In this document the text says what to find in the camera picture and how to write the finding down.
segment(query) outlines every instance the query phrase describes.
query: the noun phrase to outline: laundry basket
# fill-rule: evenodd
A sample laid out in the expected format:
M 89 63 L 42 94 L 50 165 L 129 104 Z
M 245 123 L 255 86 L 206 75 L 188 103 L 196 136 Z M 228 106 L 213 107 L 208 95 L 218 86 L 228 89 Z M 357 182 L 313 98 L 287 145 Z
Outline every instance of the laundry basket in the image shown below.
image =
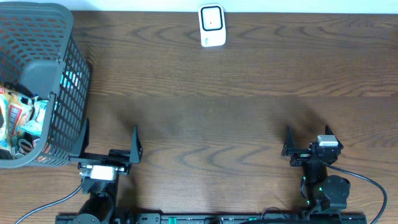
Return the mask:
M 61 166 L 77 142 L 90 71 L 72 35 L 73 16 L 59 4 L 0 2 L 0 85 L 49 100 L 37 145 L 0 168 Z

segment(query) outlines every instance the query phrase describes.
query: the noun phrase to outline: wooden table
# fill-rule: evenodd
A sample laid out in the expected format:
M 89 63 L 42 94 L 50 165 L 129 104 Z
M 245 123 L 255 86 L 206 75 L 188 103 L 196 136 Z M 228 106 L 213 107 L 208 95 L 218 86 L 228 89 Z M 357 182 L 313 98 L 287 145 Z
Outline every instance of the wooden table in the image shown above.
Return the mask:
M 93 64 L 89 152 L 128 149 L 141 164 L 122 176 L 119 205 L 177 212 L 261 212 L 304 205 L 302 170 L 280 156 L 285 127 L 307 146 L 329 124 L 345 145 L 336 166 L 379 182 L 380 223 L 398 220 L 398 17 L 226 14 L 226 45 L 200 45 L 197 13 L 74 12 Z M 76 164 L 0 170 L 0 223 L 69 194 Z M 370 222 L 382 194 L 351 182 L 347 211 Z M 87 195 L 26 223 L 54 223 Z

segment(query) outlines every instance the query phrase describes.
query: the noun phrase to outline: black bracket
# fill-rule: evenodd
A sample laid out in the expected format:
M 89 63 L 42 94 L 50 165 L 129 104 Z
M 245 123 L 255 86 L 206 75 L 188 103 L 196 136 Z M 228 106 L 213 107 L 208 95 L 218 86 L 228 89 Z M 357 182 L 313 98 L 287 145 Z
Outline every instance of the black bracket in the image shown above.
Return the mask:
M 85 169 L 87 165 L 116 166 L 120 167 L 118 174 L 128 175 L 131 164 L 140 163 L 143 150 L 138 137 L 137 125 L 134 125 L 130 150 L 111 149 L 108 155 L 85 152 L 88 146 L 89 130 L 90 122 L 86 119 L 77 143 L 70 153 L 70 162 L 78 162 L 79 169 Z
M 329 126 L 325 126 L 325 135 L 333 135 Z M 311 142 L 308 149 L 297 149 L 293 138 L 293 133 L 290 127 L 287 127 L 287 136 L 285 144 L 282 149 L 282 156 L 290 156 L 291 166 L 303 166 L 307 162 L 313 152 L 317 152 L 317 156 L 323 161 L 332 164 L 337 161 L 337 156 L 340 155 L 341 150 L 344 148 L 342 143 L 336 138 L 338 145 L 335 147 L 319 146 L 318 142 Z

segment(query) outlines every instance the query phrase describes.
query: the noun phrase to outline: colorful packaging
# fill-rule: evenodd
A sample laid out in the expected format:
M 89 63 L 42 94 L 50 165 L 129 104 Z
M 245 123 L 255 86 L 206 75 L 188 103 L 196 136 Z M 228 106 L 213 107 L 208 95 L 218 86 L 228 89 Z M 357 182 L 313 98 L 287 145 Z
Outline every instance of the colorful packaging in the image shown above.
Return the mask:
M 35 139 L 35 140 L 32 141 L 33 148 L 36 147 L 37 143 L 39 143 L 39 140 L 40 140 L 40 138 Z
M 34 108 L 35 112 L 33 118 L 19 129 L 21 132 L 27 132 L 33 136 L 41 136 L 44 122 L 44 114 L 47 109 L 48 100 L 37 100 L 35 98 Z
M 26 139 L 18 140 L 18 143 L 12 145 L 11 154 L 13 158 L 18 159 L 30 153 L 33 149 L 32 144 Z
M 7 89 L 0 86 L 0 149 L 11 150 L 11 142 L 7 136 L 8 100 Z
M 20 94 L 16 91 L 8 90 L 9 109 L 7 134 L 10 137 L 23 137 L 22 132 L 17 132 L 18 127 L 25 125 L 32 116 L 33 104 L 32 99 Z

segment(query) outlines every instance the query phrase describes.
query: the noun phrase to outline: black cable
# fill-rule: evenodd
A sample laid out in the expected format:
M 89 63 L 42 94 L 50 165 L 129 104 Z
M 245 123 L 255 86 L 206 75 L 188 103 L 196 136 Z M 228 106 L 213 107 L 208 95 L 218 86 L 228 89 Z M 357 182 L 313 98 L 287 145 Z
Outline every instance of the black cable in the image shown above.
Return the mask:
M 20 219 L 18 219 L 18 221 L 16 221 L 15 224 L 19 224 L 19 223 L 22 222 L 25 218 L 29 217 L 30 215 L 32 215 L 32 214 L 34 214 L 34 213 L 36 213 L 36 212 L 38 212 L 38 211 L 40 211 L 40 210 L 43 210 L 43 209 L 48 208 L 48 207 L 51 207 L 51 206 L 53 206 L 53 205 L 57 205 L 57 204 L 59 204 L 59 203 L 62 203 L 62 202 L 64 202 L 64 201 L 70 199 L 71 197 L 75 196 L 75 195 L 81 190 L 81 188 L 83 187 L 83 183 L 84 183 L 84 179 L 81 180 L 80 186 L 79 186 L 75 191 L 73 191 L 70 195 L 64 197 L 63 199 L 60 199 L 60 200 L 57 200 L 57 201 L 48 203 L 48 204 L 46 204 L 46 205 L 43 205 L 43 206 L 41 206 L 41 207 L 39 207 L 39 208 L 33 209 L 32 211 L 26 213 L 23 217 L 21 217 Z
M 350 171 L 348 171 L 348 170 L 344 170 L 344 169 L 340 169 L 340 168 L 338 168 L 338 167 L 334 167 L 334 166 L 332 166 L 332 165 L 327 164 L 326 162 L 323 162 L 323 161 L 318 157 L 318 155 L 317 155 L 316 153 L 315 153 L 315 156 L 318 158 L 318 160 L 319 160 L 323 165 L 325 165 L 325 166 L 327 166 L 327 167 L 329 167 L 329 168 L 331 168 L 331 169 L 340 171 L 340 172 L 342 172 L 342 173 L 344 173 L 344 174 L 353 175 L 354 177 L 358 177 L 358 178 L 360 178 L 360 179 L 366 180 L 366 181 L 368 181 L 369 183 L 374 184 L 376 187 L 378 187 L 378 188 L 381 190 L 381 192 L 383 193 L 383 197 L 384 197 L 384 199 L 383 199 L 383 205 L 381 206 L 381 209 L 380 209 L 379 213 L 376 215 L 376 217 L 374 218 L 374 220 L 371 222 L 371 224 L 375 224 L 375 223 L 379 220 L 379 218 L 381 217 L 381 215 L 382 215 L 383 212 L 384 212 L 384 209 L 386 209 L 386 206 L 387 206 L 387 192 L 384 190 L 384 188 L 381 187 L 380 184 L 378 184 L 376 181 L 374 181 L 374 180 L 372 180 L 372 179 L 369 179 L 369 178 L 364 177 L 364 176 L 362 176 L 362 175 L 356 174 L 356 173 L 354 173 L 354 172 L 350 172 Z
M 270 210 L 270 209 L 276 209 L 276 210 L 278 210 L 286 219 L 288 219 L 287 216 L 286 216 L 286 215 L 282 212 L 282 210 L 279 209 L 278 207 L 269 207 L 269 208 L 265 209 L 265 210 L 263 211 L 263 213 L 261 214 L 261 219 L 264 219 L 264 215 L 265 215 L 265 214 L 267 213 L 267 211 Z

